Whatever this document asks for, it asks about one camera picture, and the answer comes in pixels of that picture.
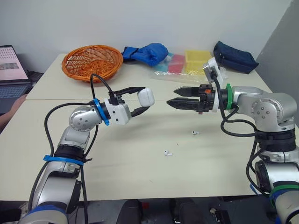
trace orange component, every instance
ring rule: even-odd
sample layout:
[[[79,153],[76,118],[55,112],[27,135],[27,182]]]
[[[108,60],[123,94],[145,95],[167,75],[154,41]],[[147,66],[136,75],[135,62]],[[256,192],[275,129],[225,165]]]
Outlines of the orange component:
[[[111,79],[121,67],[122,54],[106,45],[89,45],[67,54],[62,63],[62,71],[70,78],[90,82],[90,75],[96,73],[103,79]],[[97,77],[94,83],[100,82]]]
[[[211,90],[205,90],[206,94],[211,94],[211,92],[212,92]]]

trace black cable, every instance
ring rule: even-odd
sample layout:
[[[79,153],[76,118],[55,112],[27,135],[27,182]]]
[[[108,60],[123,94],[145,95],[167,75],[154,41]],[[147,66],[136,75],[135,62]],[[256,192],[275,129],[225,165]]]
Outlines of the black cable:
[[[48,129],[48,120],[49,120],[49,117],[50,115],[57,109],[61,108],[61,107],[64,107],[64,106],[70,106],[70,105],[89,105],[89,103],[66,103],[66,104],[61,104],[61,105],[58,105],[56,107],[54,107],[53,109],[51,109],[46,117],[45,117],[45,121],[44,121],[44,127],[45,127],[45,131],[46,131],[46,135],[47,135],[47,138],[48,138],[48,141],[49,141],[49,144],[50,144],[50,149],[51,149],[51,153],[50,153],[50,156],[53,156],[54,155],[54,146],[53,146],[53,142],[52,142],[52,139],[51,139],[51,136],[50,136],[50,133],[49,133],[49,129]]]
[[[77,214],[78,214],[79,207],[77,207],[76,216],[75,216],[75,224],[77,224]]]
[[[238,112],[238,110],[239,110],[239,107],[236,107],[236,108],[235,108],[235,109],[234,109],[234,110],[233,110],[233,111],[226,117],[226,119],[229,119],[230,117],[232,117],[235,113]],[[256,150],[256,148],[253,147],[253,148],[252,148],[252,151],[251,151],[251,154],[250,154],[250,157],[254,155],[255,150]],[[252,164],[250,165],[250,168],[251,168],[251,170],[252,170],[253,173],[256,173],[256,171],[254,170]]]
[[[92,140],[92,142],[90,143],[90,145],[89,145],[89,147],[88,147],[86,153],[84,154],[84,159],[86,158],[86,156],[89,154],[90,150],[92,149],[93,143],[94,143],[94,141],[95,141],[95,139],[96,139],[96,137],[97,137],[97,134],[98,134],[98,129],[99,129],[99,125],[96,125],[96,127],[95,127],[95,131],[94,131],[94,135],[93,135],[93,140]]]
[[[81,173],[83,200],[84,200],[84,221],[85,221],[85,224],[88,224],[87,195],[86,195],[86,187],[85,187],[83,166],[80,167],[80,173]]]
[[[53,142],[52,142],[52,138],[51,138],[51,135],[49,133],[49,129],[48,129],[48,120],[49,120],[49,117],[50,115],[57,109],[61,108],[61,107],[64,107],[64,106],[70,106],[70,105],[89,105],[88,103],[66,103],[66,104],[61,104],[61,105],[58,105],[54,108],[52,108],[46,115],[45,117],[45,121],[44,121],[44,128],[45,128],[45,131],[46,131],[46,135],[47,135],[47,138],[48,138],[48,141],[49,141],[49,144],[50,144],[50,156],[53,156],[54,155],[54,145],[53,145]],[[30,197],[29,197],[29,201],[28,201],[28,211],[31,211],[32,209],[32,202],[33,202],[33,197],[34,197],[34,192],[36,190],[36,187],[37,187],[37,184],[38,184],[38,181],[41,177],[41,175],[43,174],[43,171],[44,169],[46,168],[47,164],[49,162],[46,162],[43,167],[41,168],[41,170],[39,171],[34,183],[33,183],[33,186],[32,186],[32,189],[31,189],[31,192],[30,192]]]
[[[254,141],[253,146],[252,146],[252,151],[253,151],[253,152],[254,152],[255,149],[256,149],[256,145],[257,145],[257,142]],[[253,180],[251,179],[250,174],[249,174],[249,168],[250,168],[250,166],[252,165],[252,161],[253,161],[256,157],[258,157],[262,152],[263,152],[263,150],[260,149],[257,153],[253,154],[253,156],[251,156],[251,157],[249,158],[249,161],[248,161],[248,163],[247,163],[247,165],[246,165],[246,176],[247,176],[248,180],[250,181],[250,183],[251,183],[251,184],[252,184],[252,185],[253,185],[259,192],[261,192],[262,195],[264,195],[265,197],[268,197],[269,195],[266,194],[262,189],[260,189],[260,188],[253,182]]]
[[[43,171],[47,167],[48,163],[49,163],[49,161],[45,162],[45,164],[43,165],[43,167],[39,171],[39,173],[38,173],[38,175],[36,177],[36,180],[33,183],[33,186],[32,186],[31,192],[30,192],[29,201],[28,201],[28,212],[32,210],[32,202],[33,202],[34,192],[35,192],[36,187],[37,187],[37,183],[39,181],[39,178],[41,178],[41,175],[43,174]]]
[[[249,124],[250,126],[252,126],[254,128],[254,130],[256,130],[256,126],[251,123],[250,121],[248,120],[243,120],[243,119],[235,119],[235,120],[228,120],[228,117],[225,116],[225,113],[224,113],[224,105],[223,105],[223,100],[222,100],[222,95],[221,95],[221,87],[220,87],[220,84],[217,80],[217,76],[216,75],[211,75],[212,79],[214,80],[215,84],[216,84],[216,88],[217,88],[217,95],[218,95],[218,100],[219,100],[219,108],[220,108],[220,112],[221,112],[221,116],[222,116],[222,123],[221,123],[221,130],[228,134],[228,135],[232,135],[232,136],[235,136],[235,137],[253,137],[255,136],[255,133],[249,133],[249,134],[239,134],[239,133],[232,133],[232,132],[229,132],[227,131],[225,128],[224,128],[224,124],[225,122],[227,123],[235,123],[235,122],[242,122],[242,123],[246,123],[246,124]]]
[[[255,151],[256,151],[256,146],[253,146],[249,158],[251,158],[252,156],[254,156]],[[253,168],[252,163],[250,163],[249,167],[250,167],[250,169],[252,170],[252,172],[253,172],[254,174],[256,174],[256,170]]]
[[[111,87],[107,84],[107,82],[99,75],[93,73],[90,75],[90,87],[92,89],[93,98],[95,99],[94,87],[93,87],[93,77],[96,76],[109,90],[109,93],[113,93]]]

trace navy blue bag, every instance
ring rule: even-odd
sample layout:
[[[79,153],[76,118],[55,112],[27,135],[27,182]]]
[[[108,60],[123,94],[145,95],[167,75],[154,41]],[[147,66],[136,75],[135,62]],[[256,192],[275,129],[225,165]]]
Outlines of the navy blue bag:
[[[214,57],[219,65],[249,74],[258,66],[253,56],[220,41],[214,47]]]

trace laptop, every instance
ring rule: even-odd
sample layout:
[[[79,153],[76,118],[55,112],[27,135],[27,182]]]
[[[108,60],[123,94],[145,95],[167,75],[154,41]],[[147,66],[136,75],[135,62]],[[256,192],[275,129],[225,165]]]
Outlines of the laptop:
[[[9,112],[30,86],[13,46],[0,46],[0,114]]]

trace green band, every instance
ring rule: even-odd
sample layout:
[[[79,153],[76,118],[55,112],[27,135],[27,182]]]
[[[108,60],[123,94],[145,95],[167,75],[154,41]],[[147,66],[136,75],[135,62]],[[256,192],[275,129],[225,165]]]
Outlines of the green band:
[[[229,83],[226,84],[226,89],[228,91],[228,105],[226,106],[226,110],[230,110],[233,103],[233,92]]]
[[[299,185],[296,184],[285,184],[285,185],[279,185],[275,188],[273,188],[273,190],[270,193],[270,197],[277,191],[279,190],[287,190],[287,189],[298,189],[299,190]]]
[[[285,185],[279,185],[275,188],[273,188],[273,190],[271,191],[270,193],[270,197],[272,197],[272,195],[279,191],[279,190],[288,190],[288,189],[296,189],[296,190],[299,190],[299,185],[296,185],[296,184],[285,184]],[[272,206],[275,208],[275,201],[271,200],[271,204]]]

